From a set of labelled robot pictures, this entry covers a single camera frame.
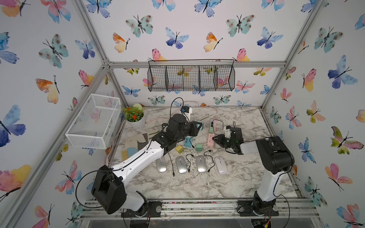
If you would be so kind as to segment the blue power strip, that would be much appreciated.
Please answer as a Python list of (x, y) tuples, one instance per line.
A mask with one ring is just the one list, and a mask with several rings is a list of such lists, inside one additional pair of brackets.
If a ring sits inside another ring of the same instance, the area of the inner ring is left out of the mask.
[(192, 142), (193, 142), (193, 136), (187, 136), (184, 140), (184, 146), (186, 148), (194, 148)]

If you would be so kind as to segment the pink power strip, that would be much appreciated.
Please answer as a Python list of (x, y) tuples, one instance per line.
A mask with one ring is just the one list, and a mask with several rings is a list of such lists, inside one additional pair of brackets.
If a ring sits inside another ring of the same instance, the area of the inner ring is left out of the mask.
[(208, 133), (207, 146), (212, 148), (214, 147), (214, 140), (213, 140), (213, 137), (215, 137), (214, 130), (215, 130), (215, 123), (214, 121), (211, 121)]

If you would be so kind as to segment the white mouse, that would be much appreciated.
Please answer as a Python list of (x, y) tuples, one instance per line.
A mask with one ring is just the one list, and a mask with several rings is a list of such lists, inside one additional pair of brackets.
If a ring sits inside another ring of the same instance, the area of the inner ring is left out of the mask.
[(215, 165), (220, 175), (226, 175), (228, 172), (227, 165), (223, 157), (218, 156), (215, 159)]

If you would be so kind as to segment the green charger front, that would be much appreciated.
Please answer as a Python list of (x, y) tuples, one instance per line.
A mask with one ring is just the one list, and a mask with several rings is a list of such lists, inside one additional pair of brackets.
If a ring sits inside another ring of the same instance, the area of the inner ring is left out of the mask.
[(195, 150), (197, 152), (201, 152), (203, 150), (203, 144), (201, 144), (201, 143), (196, 144), (195, 145)]

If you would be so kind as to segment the silver mouse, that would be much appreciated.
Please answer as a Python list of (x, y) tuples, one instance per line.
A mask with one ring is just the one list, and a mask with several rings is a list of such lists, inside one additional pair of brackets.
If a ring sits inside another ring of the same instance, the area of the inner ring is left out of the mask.
[(166, 160), (163, 156), (156, 160), (156, 167), (159, 173), (166, 172), (167, 170)]
[(206, 161), (203, 155), (196, 157), (196, 166), (199, 173), (205, 173), (207, 171)]

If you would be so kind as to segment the grey mouse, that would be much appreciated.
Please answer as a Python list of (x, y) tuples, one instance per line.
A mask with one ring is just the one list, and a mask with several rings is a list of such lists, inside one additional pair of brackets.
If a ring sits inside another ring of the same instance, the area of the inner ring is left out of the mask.
[(177, 166), (178, 172), (180, 174), (184, 174), (184, 173), (188, 172), (187, 164), (186, 164), (184, 157), (182, 157), (182, 156), (176, 157), (175, 161), (176, 161), (176, 166)]

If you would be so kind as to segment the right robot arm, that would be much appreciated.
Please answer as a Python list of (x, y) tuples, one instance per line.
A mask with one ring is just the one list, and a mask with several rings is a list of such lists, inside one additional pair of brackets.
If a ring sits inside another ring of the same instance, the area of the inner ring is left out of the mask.
[(230, 134), (214, 136), (212, 140), (230, 154), (246, 155), (258, 153), (264, 166), (264, 173), (259, 188), (253, 199), (238, 201), (237, 212), (241, 217), (278, 216), (276, 187), (284, 174), (291, 171), (294, 157), (279, 136), (245, 141), (238, 127), (230, 127)]

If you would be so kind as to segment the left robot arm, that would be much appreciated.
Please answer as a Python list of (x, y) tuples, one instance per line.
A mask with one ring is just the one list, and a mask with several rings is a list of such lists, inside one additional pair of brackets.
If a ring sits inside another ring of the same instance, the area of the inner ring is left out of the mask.
[(182, 114), (173, 115), (162, 125), (162, 130), (132, 157), (111, 168), (106, 165), (99, 168), (91, 191), (93, 197), (107, 214), (124, 209), (144, 216), (148, 211), (148, 200), (140, 192), (129, 192), (125, 187), (140, 171), (173, 150), (186, 137), (197, 136), (201, 127), (201, 122), (189, 122)]

